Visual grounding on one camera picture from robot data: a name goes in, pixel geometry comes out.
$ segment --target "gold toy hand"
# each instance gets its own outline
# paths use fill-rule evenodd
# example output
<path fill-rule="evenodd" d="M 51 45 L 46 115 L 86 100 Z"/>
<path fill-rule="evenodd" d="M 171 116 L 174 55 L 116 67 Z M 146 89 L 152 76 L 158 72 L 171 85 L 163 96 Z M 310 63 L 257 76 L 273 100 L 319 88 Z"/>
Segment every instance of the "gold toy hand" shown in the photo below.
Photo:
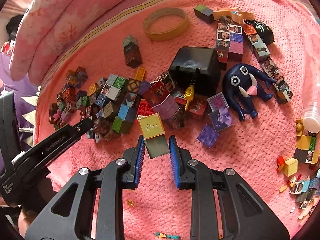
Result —
<path fill-rule="evenodd" d="M 191 101 L 193 101 L 195 97 L 195 87 L 194 85 L 190 85 L 187 89 L 185 94 L 183 95 L 183 98 L 187 100 L 186 106 L 184 108 L 184 111 L 188 110 L 189 104 Z"/>

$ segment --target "metal screw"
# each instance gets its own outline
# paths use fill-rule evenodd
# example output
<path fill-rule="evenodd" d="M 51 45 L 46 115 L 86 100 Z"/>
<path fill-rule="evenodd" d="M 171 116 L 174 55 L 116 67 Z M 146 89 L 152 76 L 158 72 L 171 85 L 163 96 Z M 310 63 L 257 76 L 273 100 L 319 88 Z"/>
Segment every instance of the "metal screw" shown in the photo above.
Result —
<path fill-rule="evenodd" d="M 195 160 L 195 159 L 189 160 L 188 163 L 189 163 L 190 166 L 196 166 L 196 165 L 198 165 L 198 161 Z"/>
<path fill-rule="evenodd" d="M 126 160 L 124 158 L 120 158 L 120 159 L 116 160 L 116 164 L 118 164 L 118 165 L 125 164 L 125 162 L 126 162 Z"/>
<path fill-rule="evenodd" d="M 89 172 L 88 168 L 81 168 L 79 170 L 80 175 L 86 175 Z"/>
<path fill-rule="evenodd" d="M 232 175 L 234 175 L 235 174 L 235 170 L 233 170 L 233 169 L 226 169 L 226 174 L 227 175 L 229 175 L 229 176 L 232 176 Z"/>

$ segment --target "tape roll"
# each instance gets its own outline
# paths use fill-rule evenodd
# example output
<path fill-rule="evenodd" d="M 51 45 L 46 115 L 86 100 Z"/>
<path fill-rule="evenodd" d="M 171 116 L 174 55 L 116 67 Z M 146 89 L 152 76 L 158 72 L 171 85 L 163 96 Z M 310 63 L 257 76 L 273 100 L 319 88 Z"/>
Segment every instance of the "tape roll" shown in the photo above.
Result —
<path fill-rule="evenodd" d="M 169 16 L 169 15 L 176 15 L 179 16 L 183 19 L 183 22 L 178 25 L 177 27 L 168 30 L 166 32 L 160 32 L 160 33 L 155 33 L 155 32 L 149 32 L 148 29 L 150 25 L 155 22 L 157 19 L 164 17 L 164 16 Z M 189 21 L 187 18 L 186 13 L 184 10 L 179 9 L 179 8 L 173 8 L 173 7 L 166 7 L 166 8 L 161 8 L 150 15 L 143 21 L 142 27 L 145 33 L 148 35 L 148 37 L 152 41 L 167 41 L 170 39 L 173 39 L 174 37 L 180 36 L 183 32 L 186 31 L 186 29 L 189 26 Z"/>

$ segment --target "pink fabric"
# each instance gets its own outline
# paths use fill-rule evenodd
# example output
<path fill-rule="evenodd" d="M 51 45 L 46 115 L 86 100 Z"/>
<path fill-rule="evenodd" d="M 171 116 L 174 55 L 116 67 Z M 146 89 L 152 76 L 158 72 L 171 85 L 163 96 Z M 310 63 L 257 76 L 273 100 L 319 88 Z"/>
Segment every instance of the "pink fabric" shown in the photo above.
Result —
<path fill-rule="evenodd" d="M 122 0 L 35 0 L 19 27 L 10 63 L 13 80 L 27 73 L 40 85 L 63 50 L 97 18 Z"/>
<path fill-rule="evenodd" d="M 169 0 L 131 15 L 82 47 L 54 74 L 39 97 L 35 143 L 54 132 L 53 126 L 47 122 L 49 104 L 56 101 L 68 69 L 76 70 L 78 66 L 86 68 L 89 79 L 82 87 L 83 90 L 88 90 L 101 76 L 108 77 L 111 73 L 134 77 L 135 70 L 127 67 L 124 62 L 122 40 L 127 35 L 132 34 L 139 41 L 147 81 L 153 80 L 169 67 L 180 47 L 213 47 L 217 23 L 208 25 L 196 18 L 193 8 L 198 4 L 205 4 L 212 9 L 239 7 L 254 11 L 256 19 L 270 26 L 276 40 L 269 46 L 271 57 L 286 77 L 294 97 L 287 105 L 278 105 L 274 98 L 266 103 L 255 99 L 259 116 L 254 120 L 247 116 L 243 123 L 231 111 L 234 126 L 223 130 L 211 149 L 196 139 L 204 125 L 210 123 L 207 116 L 203 120 L 190 119 L 182 130 L 170 130 L 164 125 L 166 138 L 174 134 L 180 147 L 190 150 L 194 158 L 209 168 L 234 168 L 270 206 L 293 236 L 299 230 L 297 217 L 301 210 L 288 190 L 278 193 L 278 189 L 285 184 L 285 177 L 275 171 L 276 158 L 279 155 L 285 159 L 293 156 L 295 120 L 302 115 L 300 96 L 304 77 L 304 41 L 307 34 L 320 32 L 319 25 L 300 3 L 291 0 Z M 142 22 L 151 12 L 167 6 L 184 9 L 190 27 L 182 36 L 173 40 L 150 41 L 143 32 Z M 260 68 L 246 45 L 243 62 Z M 79 120 L 77 112 L 70 123 L 73 125 Z M 49 166 L 55 189 L 62 187 L 81 167 L 100 169 L 119 158 L 125 149 L 136 145 L 139 134 L 139 126 L 134 125 L 130 135 L 122 135 L 112 142 L 98 145 L 84 136 Z M 308 165 L 302 164 L 299 165 L 299 173 L 303 174 L 303 179 L 312 172 L 308 170 Z M 128 199 L 134 202 L 134 207 L 126 204 Z M 191 191 L 175 188 L 169 155 L 153 160 L 145 157 L 139 187 L 136 191 L 125 190 L 123 202 L 124 228 L 128 239 L 152 239 L 156 231 L 189 239 Z"/>

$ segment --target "monster toy eye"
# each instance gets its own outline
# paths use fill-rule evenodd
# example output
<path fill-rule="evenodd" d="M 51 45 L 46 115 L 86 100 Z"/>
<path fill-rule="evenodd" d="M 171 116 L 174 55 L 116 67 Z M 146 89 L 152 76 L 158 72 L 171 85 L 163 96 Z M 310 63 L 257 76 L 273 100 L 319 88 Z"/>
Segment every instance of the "monster toy eye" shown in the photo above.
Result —
<path fill-rule="evenodd" d="M 247 70 L 247 68 L 246 68 L 245 66 L 242 66 L 242 67 L 240 68 L 240 72 L 241 72 L 243 75 L 247 75 L 247 74 L 248 74 L 248 70 Z"/>
<path fill-rule="evenodd" d="M 232 76 L 230 82 L 233 86 L 237 86 L 240 84 L 240 78 L 238 78 L 237 76 Z"/>

